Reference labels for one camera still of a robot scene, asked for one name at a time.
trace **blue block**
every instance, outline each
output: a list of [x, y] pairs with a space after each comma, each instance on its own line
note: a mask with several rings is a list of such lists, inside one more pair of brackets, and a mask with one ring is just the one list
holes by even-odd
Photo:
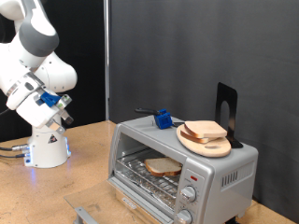
[[165, 109], [159, 110], [161, 115], [154, 115], [156, 124], [160, 129], [165, 129], [173, 125], [170, 113]]

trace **metal tray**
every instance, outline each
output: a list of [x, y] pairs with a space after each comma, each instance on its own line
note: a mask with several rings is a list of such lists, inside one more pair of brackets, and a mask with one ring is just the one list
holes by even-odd
[[174, 210], [178, 182], [180, 175], [176, 176], [153, 176], [147, 170], [144, 160], [162, 158], [165, 155], [147, 148], [132, 155], [117, 160], [117, 172], [135, 183], [156, 200], [166, 204], [171, 210]]

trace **black plate stand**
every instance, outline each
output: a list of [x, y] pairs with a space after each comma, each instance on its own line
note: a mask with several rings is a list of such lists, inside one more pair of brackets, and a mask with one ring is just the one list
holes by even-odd
[[218, 83], [215, 121], [219, 124], [221, 124], [221, 105], [224, 101], [227, 102], [230, 108], [229, 124], [226, 138], [230, 141], [232, 148], [242, 148], [243, 145], [234, 138], [237, 102], [236, 90], [224, 85], [223, 83]]

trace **wooden table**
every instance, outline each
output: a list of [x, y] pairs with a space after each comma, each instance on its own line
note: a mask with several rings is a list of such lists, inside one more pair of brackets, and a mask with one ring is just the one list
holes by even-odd
[[[76, 213], [64, 196], [107, 179], [114, 128], [113, 122], [103, 121], [67, 130], [64, 135], [72, 156], [59, 167], [31, 168], [23, 165], [23, 159], [0, 158], [0, 224], [73, 223]], [[0, 143], [0, 147], [26, 141], [27, 138], [8, 141]], [[0, 154], [13, 153], [1, 151]], [[238, 221], [242, 224], [294, 223], [254, 201]]]

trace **wooden plate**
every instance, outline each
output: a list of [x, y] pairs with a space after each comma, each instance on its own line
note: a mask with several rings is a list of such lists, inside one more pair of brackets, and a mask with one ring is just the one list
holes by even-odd
[[177, 128], [177, 137], [180, 143], [187, 149], [206, 157], [223, 157], [231, 152], [231, 144], [225, 137], [218, 138], [206, 144], [195, 143], [181, 136], [180, 131], [183, 128], [182, 126], [183, 124]]

